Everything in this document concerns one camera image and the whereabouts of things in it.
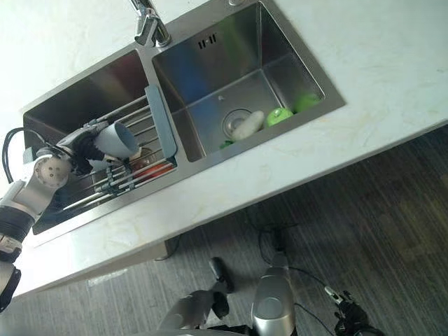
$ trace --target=sink basin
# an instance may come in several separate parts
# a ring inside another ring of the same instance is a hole
[[[167,24],[171,43],[136,43],[27,106],[24,126],[56,143],[91,120],[124,123],[142,148],[129,164],[71,176],[33,227],[48,242],[344,105],[272,0],[210,0]],[[313,97],[313,104],[301,104]],[[297,112],[221,148],[252,112]],[[39,149],[33,134],[27,146]]]
[[[191,162],[219,151],[254,111],[325,97],[260,2],[160,53],[153,65]]]

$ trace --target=drain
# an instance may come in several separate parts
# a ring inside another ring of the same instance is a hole
[[[245,108],[238,108],[229,112],[223,120],[223,132],[227,138],[232,138],[232,133],[241,125],[245,119],[250,116],[251,112]]]

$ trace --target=white marble countertop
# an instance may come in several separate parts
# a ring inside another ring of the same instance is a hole
[[[204,2],[154,0],[166,22]],[[25,245],[16,262],[23,273],[17,294],[129,255],[447,122],[448,2],[276,2],[346,106],[38,248]],[[1,1],[0,140],[21,125],[22,106],[129,44],[134,22],[127,0],[30,1],[26,10]],[[20,139],[13,142],[13,169],[20,167],[20,145]],[[3,172],[0,180],[4,193]],[[93,225],[103,228],[100,235]]]

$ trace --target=wire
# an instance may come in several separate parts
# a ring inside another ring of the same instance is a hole
[[[300,304],[300,303],[297,303],[297,302],[294,302],[294,305],[295,306],[297,306],[297,307],[300,307],[300,308],[302,308],[303,310],[305,310],[309,315],[311,315],[311,316],[313,316],[324,328],[325,328],[325,330],[327,330],[327,332],[330,334],[330,335],[332,335],[332,336],[334,336],[334,334],[331,332],[331,330],[329,329],[329,327],[327,327],[327,325],[324,323],[324,322],[322,322],[322,320],[319,318],[319,317],[317,317],[315,314],[313,314],[312,312],[310,312],[307,308],[305,308],[305,306],[303,306],[302,304]]]
[[[265,254],[263,253],[263,248],[262,248],[263,233],[264,233],[263,231],[258,231],[258,249],[260,250],[261,258],[265,261],[265,263],[270,265],[271,262],[266,258]]]
[[[249,216],[249,213],[248,213],[248,211],[247,211],[247,208],[245,209],[245,212],[246,212],[246,217],[247,217],[247,220],[248,220],[248,222],[249,222],[249,225],[254,229],[254,230],[257,230],[258,231],[258,249],[260,250],[260,257],[265,261],[265,263],[267,263],[268,265],[270,265],[270,261],[269,261],[269,259],[266,257],[266,255],[264,254],[264,252],[263,252],[263,234],[264,233],[271,233],[271,232],[273,232],[274,230],[266,230],[265,228],[259,228],[259,227],[256,227],[253,223],[252,223],[252,220],[251,220],[251,218],[250,218],[250,216]],[[289,229],[289,228],[294,228],[294,227],[296,227],[296,226],[298,226],[299,225],[299,223],[294,223],[294,224],[290,224],[290,225],[285,225],[285,226],[283,226],[283,227],[279,227],[278,225],[275,225],[275,227],[276,227],[276,229],[275,230],[286,230],[286,229]],[[317,282],[319,282],[322,286],[326,286],[326,283],[325,282],[323,282],[320,278],[318,278],[316,275],[314,275],[314,274],[312,274],[310,271],[307,271],[307,270],[305,270],[305,269],[302,269],[302,268],[299,268],[299,267],[293,267],[293,266],[290,266],[289,267],[289,269],[290,270],[295,270],[295,271],[297,271],[297,272],[301,272],[301,273],[303,273],[303,274],[306,274],[308,277],[311,277],[313,280],[315,280],[315,281],[317,281]]]
[[[306,274],[308,277],[313,278],[314,280],[319,282],[323,287],[327,286],[325,282],[323,282],[317,276],[315,276],[314,274],[312,274],[311,272],[309,272],[309,271],[307,271],[305,269],[301,269],[301,268],[298,268],[298,267],[292,267],[292,266],[290,266],[289,269],[301,272],[303,274]]]
[[[179,249],[179,246],[181,245],[181,239],[182,239],[183,234],[180,234],[177,237],[176,243],[174,245],[173,251],[171,251],[171,253],[168,253],[168,255],[166,255],[165,257],[162,258],[157,258],[155,259],[155,261],[165,261],[166,259],[170,259],[172,256],[174,256],[174,254],[177,252],[177,250]]]
[[[13,182],[13,176],[11,175],[11,171],[9,169],[9,158],[8,158],[8,148],[11,140],[18,132],[30,132],[32,134],[35,134],[40,141],[42,141],[45,145],[48,144],[48,142],[41,136],[37,131],[25,127],[17,127],[13,128],[11,131],[6,133],[5,141],[3,143],[3,150],[1,152],[1,163],[3,165],[3,170],[5,171],[6,178],[8,180],[8,183]]]
[[[65,150],[57,145],[53,145],[52,143],[45,140],[45,138],[39,132],[35,131],[34,129],[30,129],[30,128],[26,128],[26,127],[13,128],[11,131],[6,133],[5,141],[3,142],[3,149],[1,152],[1,163],[3,165],[3,170],[5,171],[5,175],[6,175],[6,179],[8,180],[8,183],[12,183],[14,181],[13,176],[11,175],[11,171],[9,169],[8,149],[9,149],[9,144],[10,144],[11,140],[18,132],[30,132],[30,133],[36,135],[38,137],[38,139],[44,145],[51,147],[51,148],[55,149],[56,151],[59,151],[60,153],[68,155],[70,158],[73,157],[73,155],[70,154],[67,150]]]

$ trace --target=gray carpet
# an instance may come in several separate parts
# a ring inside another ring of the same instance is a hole
[[[448,335],[448,127],[289,190],[183,235],[177,253],[108,278],[29,295],[0,326],[44,335],[132,335],[154,329],[182,295],[208,288],[211,256],[230,266],[237,293],[225,322],[249,323],[258,277],[259,228],[287,230],[290,263],[333,288],[347,289],[388,335]],[[269,237],[263,250],[272,255]],[[322,287],[292,273],[295,299],[332,329],[336,318]],[[297,310],[301,335],[326,335]]]

